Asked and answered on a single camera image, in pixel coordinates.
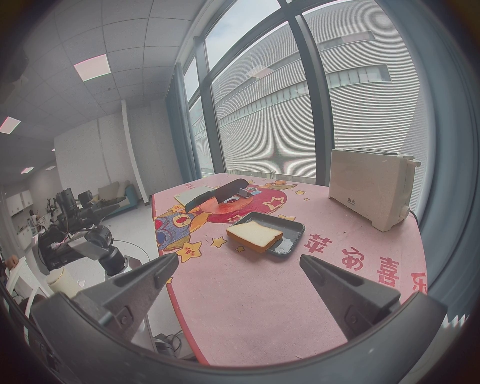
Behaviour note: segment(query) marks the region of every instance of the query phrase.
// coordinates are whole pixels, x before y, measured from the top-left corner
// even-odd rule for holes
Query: sofa
[[[119,203],[120,207],[113,211],[108,216],[116,215],[119,212],[125,211],[129,208],[136,208],[138,203],[137,192],[133,184],[129,180],[123,182],[114,182],[105,187],[98,188],[98,194],[93,197],[93,201],[111,200],[116,197],[125,196],[125,200]]]

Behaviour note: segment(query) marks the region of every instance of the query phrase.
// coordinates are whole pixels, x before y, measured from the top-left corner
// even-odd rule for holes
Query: building
[[[428,155],[423,92],[400,34],[373,0],[322,6],[305,19],[317,43],[335,128],[335,148],[412,154],[419,197]],[[312,107],[298,48],[283,24],[212,82],[228,172],[315,183]],[[213,173],[201,100],[191,119],[202,171]]]

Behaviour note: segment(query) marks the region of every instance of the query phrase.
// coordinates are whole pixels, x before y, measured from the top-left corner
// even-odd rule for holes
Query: black tray
[[[270,248],[267,249],[267,252],[270,252],[271,254],[278,257],[287,257],[289,254],[291,254],[293,249],[295,248],[295,245],[297,244],[297,241],[302,236],[302,233],[305,230],[305,226],[302,223],[282,219],[277,216],[266,215],[260,212],[250,212],[248,215],[241,218],[232,226],[242,223],[248,223],[252,220],[265,227],[283,231],[282,239],[277,240]],[[288,252],[278,253],[275,251],[275,249],[282,243],[283,238],[290,239],[293,244]]]

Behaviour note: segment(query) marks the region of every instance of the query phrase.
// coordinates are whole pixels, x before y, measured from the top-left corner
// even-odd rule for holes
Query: cartoon drawing
[[[210,244],[211,247],[217,247],[220,248],[223,244],[225,244],[227,241],[223,238],[223,236],[220,236],[218,239],[212,239],[212,244]]]
[[[182,248],[183,251],[184,244],[190,241],[190,235],[207,222],[230,224],[250,212],[271,214],[287,202],[287,195],[282,190],[296,186],[284,180],[265,185],[250,184],[248,189],[253,194],[251,197],[245,199],[235,195],[220,204],[212,198],[189,213],[185,213],[182,205],[176,204],[154,219],[158,250],[169,252]],[[185,256],[182,262],[190,257],[194,256]]]
[[[188,241],[184,243],[182,249],[177,251],[177,255],[180,256],[180,261],[184,263],[192,257],[202,256],[202,253],[200,252],[201,245],[201,241],[194,244],[190,244]]]
[[[281,218],[281,219],[285,219],[285,220],[295,221],[295,216],[278,215],[278,217]]]

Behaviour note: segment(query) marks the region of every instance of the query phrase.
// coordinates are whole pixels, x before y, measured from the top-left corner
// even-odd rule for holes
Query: cabinet
[[[33,204],[32,194],[29,190],[23,191],[20,193],[20,197],[22,198],[22,203],[24,204],[24,208],[31,206]]]
[[[8,197],[7,207],[8,211],[10,212],[10,216],[19,213],[24,208],[20,194]]]
[[[18,235],[18,241],[22,249],[27,249],[28,246],[32,243],[32,230],[30,227],[26,227],[22,232]]]
[[[33,204],[32,194],[29,190],[23,191],[7,198],[7,207],[10,216],[13,216]]]

